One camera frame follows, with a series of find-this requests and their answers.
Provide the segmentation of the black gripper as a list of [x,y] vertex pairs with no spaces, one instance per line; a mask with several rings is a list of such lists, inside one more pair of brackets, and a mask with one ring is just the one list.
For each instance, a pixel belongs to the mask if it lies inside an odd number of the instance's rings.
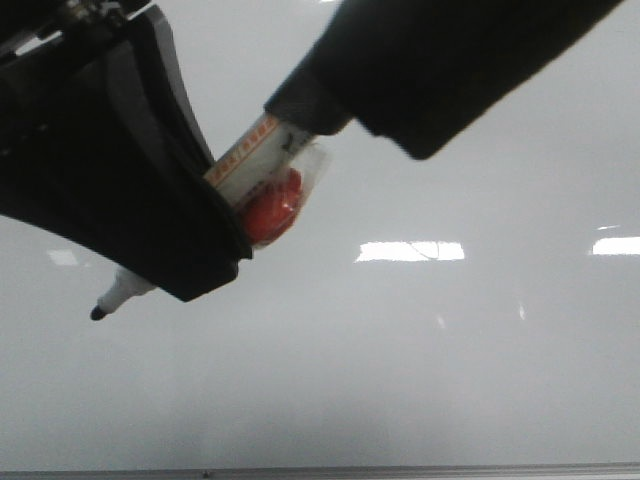
[[[111,36],[131,40],[145,93],[164,131],[194,168],[209,168],[214,158],[199,128],[183,82],[168,19],[148,1],[3,1],[1,63],[18,50],[56,34],[97,42]],[[133,20],[133,14],[140,13]]]

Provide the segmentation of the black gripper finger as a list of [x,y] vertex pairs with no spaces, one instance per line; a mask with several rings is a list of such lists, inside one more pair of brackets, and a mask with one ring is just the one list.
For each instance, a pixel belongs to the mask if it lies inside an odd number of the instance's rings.
[[1,67],[1,212],[190,301],[233,281],[251,246],[168,122],[133,45],[41,48]]

